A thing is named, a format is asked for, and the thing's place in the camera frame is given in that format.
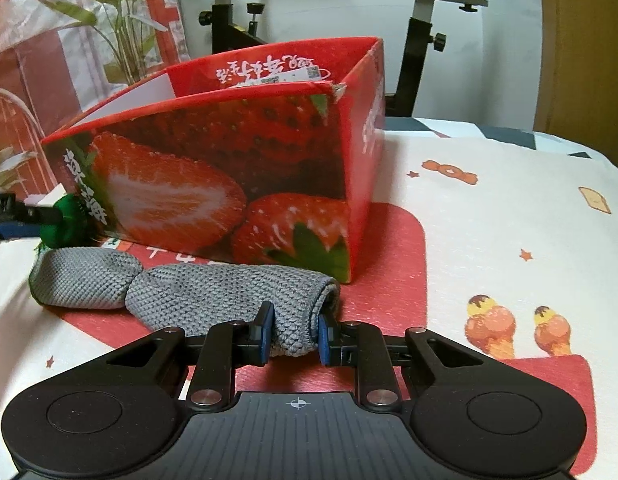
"white wall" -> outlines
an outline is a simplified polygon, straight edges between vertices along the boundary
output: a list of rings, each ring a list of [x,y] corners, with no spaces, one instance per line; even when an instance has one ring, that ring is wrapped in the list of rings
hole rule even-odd
[[[540,82],[542,0],[489,0],[482,23],[482,123],[532,130]]]
[[[259,35],[267,41],[333,36],[380,36],[385,42],[387,91],[394,91],[413,0],[233,0],[234,20],[246,26],[246,2],[266,4]],[[213,0],[182,0],[193,57],[211,52],[211,31],[198,24]],[[466,13],[436,3],[433,33],[447,35],[444,52],[430,49],[414,115],[531,128],[541,51],[540,0],[490,0]]]

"ice cream print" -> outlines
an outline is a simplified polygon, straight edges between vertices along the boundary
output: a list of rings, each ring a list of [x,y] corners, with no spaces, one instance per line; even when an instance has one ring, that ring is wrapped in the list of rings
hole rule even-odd
[[[473,346],[494,359],[513,359],[513,336],[516,319],[508,308],[479,294],[467,305],[469,319],[464,325],[464,334]]]
[[[550,356],[571,355],[571,326],[563,316],[548,306],[534,312],[535,343]]]

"circular pad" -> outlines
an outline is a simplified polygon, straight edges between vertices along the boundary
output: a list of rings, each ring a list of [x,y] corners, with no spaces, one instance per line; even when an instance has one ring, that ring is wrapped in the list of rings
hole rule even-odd
[[[102,392],[77,392],[56,400],[46,412],[52,426],[65,433],[88,434],[105,430],[122,415],[122,406]]]
[[[410,425],[429,452],[488,478],[536,478],[573,464],[586,433],[573,397],[530,376],[500,385],[467,377],[475,382],[433,385],[416,400]]]
[[[540,408],[531,399],[506,392],[475,397],[469,402],[467,413],[477,427],[501,435],[529,431],[542,418]]]

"wooden door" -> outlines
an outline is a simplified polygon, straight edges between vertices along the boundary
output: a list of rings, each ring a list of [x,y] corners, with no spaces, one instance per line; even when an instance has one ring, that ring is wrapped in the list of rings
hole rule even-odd
[[[618,0],[542,0],[542,13],[534,129],[618,166]]]

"cartoon print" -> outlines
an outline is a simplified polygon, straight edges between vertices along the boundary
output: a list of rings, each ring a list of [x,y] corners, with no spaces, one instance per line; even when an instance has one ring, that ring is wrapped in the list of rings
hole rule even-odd
[[[611,209],[609,209],[606,199],[595,189],[589,187],[579,187],[578,189],[585,198],[586,203],[589,204],[589,207],[602,211],[603,213],[608,213],[609,215],[611,214]]]
[[[516,320],[507,308],[480,294],[469,300],[467,313],[464,334],[469,343],[494,359],[514,358]]]
[[[478,176],[475,173],[467,173],[457,166],[451,166],[450,164],[439,164],[434,160],[426,160],[422,163],[422,167],[425,170],[438,171],[445,176],[451,178],[457,178],[471,186],[475,186],[478,183]]]
[[[535,343],[551,356],[571,355],[571,326],[548,306],[539,306],[534,313]]]

